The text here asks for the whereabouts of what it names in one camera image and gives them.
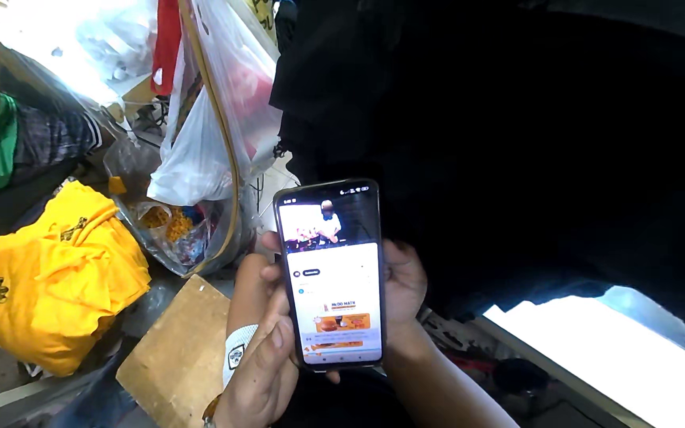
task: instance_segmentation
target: plastic bag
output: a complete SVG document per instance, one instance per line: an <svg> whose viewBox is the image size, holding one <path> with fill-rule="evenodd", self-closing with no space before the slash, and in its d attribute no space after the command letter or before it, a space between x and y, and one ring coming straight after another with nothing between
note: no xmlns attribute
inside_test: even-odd
<svg viewBox="0 0 685 428"><path fill-rule="evenodd" d="M226 0L193 2L199 40L218 91L220 117L227 123L237 165L250 181L273 162L281 112L269 105L276 64ZM168 123L179 120L189 87L184 42L174 74ZM232 196L232 172L224 135L207 91L200 91L184 125L169 126L161 145L161 166L151 175L147 195L171 205Z"/></svg>
<svg viewBox="0 0 685 428"><path fill-rule="evenodd" d="M192 229L179 236L176 241L171 241L168 236L168 226L174 219L174 214L171 209L161 203L142 202L136 204L132 209L136 213L136 219L141 225L142 217L144 217L150 209L159 207L167 214L165 223L156 228L142 227L140 232L147 233L155 242L158 248L165 252L166 256L172 260L178 260L185 266L193 266L205 258L205 248L208 247L210 236L212 234L212 224L218 221L220 210L218 214L214 214L212 204L200 203L197 206L188 206L185 209L195 209L199 211L200 219L194 224Z"/></svg>
<svg viewBox="0 0 685 428"><path fill-rule="evenodd" d="M127 80L152 71L157 1L104 0L98 13L78 24L75 39L103 80Z"/></svg>
<svg viewBox="0 0 685 428"><path fill-rule="evenodd" d="M159 232L150 233L151 229L139 221L139 213L143 209L159 205L146 196L150 172L160 164L157 147L144 142L134 145L128 139L120 139L109 147L103 162L108 175L120 177L126 188L124 194L111 196L119 208L117 215L124 220L138 243L171 272L181 277L194 271L203 275L214 272L232 262L253 242L257 212L255 192L249 186L241 191L237 228L227 248L211 260L226 239L231 219L231 199L197 204L204 207L203 216L208 221L201 222L199 228L193 228L186 236L177 239L177 247L164 245L166 240L161 239Z"/></svg>

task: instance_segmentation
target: smartphone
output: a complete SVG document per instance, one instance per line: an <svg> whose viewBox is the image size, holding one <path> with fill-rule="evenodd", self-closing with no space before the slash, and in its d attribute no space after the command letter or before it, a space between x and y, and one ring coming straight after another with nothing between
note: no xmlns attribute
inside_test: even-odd
<svg viewBox="0 0 685 428"><path fill-rule="evenodd" d="M298 361L326 372L378 365L385 344L379 188L350 179L274 196Z"/></svg>

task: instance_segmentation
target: yellow cloth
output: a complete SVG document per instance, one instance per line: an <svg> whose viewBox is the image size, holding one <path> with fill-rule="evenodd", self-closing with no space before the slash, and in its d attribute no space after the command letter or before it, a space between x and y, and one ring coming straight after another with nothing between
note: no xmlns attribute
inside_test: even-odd
<svg viewBox="0 0 685 428"><path fill-rule="evenodd" d="M0 347L65 376L147 292L147 261L113 201L66 184L33 225L0 237Z"/></svg>

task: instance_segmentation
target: strap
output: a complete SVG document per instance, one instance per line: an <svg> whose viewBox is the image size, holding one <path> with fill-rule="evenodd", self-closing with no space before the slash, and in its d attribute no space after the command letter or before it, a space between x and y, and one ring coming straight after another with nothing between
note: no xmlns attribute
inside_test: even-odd
<svg viewBox="0 0 685 428"><path fill-rule="evenodd" d="M234 154L232 134L229 132L229 123L226 120L226 114L224 110L221 109L220 106L221 98L218 97L218 87L214 83L209 64L207 61L205 61L203 47L199 42L199 34L197 32L197 28L195 27L195 23L192 21L192 16L194 15L192 6L188 0L178 0L178 2L181 18L184 22L186 33L189 35L189 42L192 44L192 50L194 51L195 58L197 59L197 65L199 66L200 74L203 76L203 86L205 86L205 90L208 91L208 98L210 98L211 106L215 112L215 119L218 121L218 125L221 127L221 132L224 136L226 152L229 155L229 167L232 170L232 217L229 219L229 229L226 231L226 238L224 238L223 245L215 255L213 255L211 258L203 260L197 266L195 266L194 269L183 275L183 278L189 278L202 270L209 261L214 260L223 254L228 245L231 243L234 236L234 231L237 228L237 216L239 215L240 209L238 190L242 185L242 178L240 177L240 170L237 167L237 156Z"/></svg>

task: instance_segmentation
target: cardboard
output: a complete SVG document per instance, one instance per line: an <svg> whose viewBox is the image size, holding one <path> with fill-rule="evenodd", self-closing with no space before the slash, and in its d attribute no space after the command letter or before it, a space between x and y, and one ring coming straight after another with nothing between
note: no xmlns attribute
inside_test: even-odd
<svg viewBox="0 0 685 428"><path fill-rule="evenodd" d="M116 378L160 428L203 427L203 412L223 390L229 299L194 275Z"/></svg>

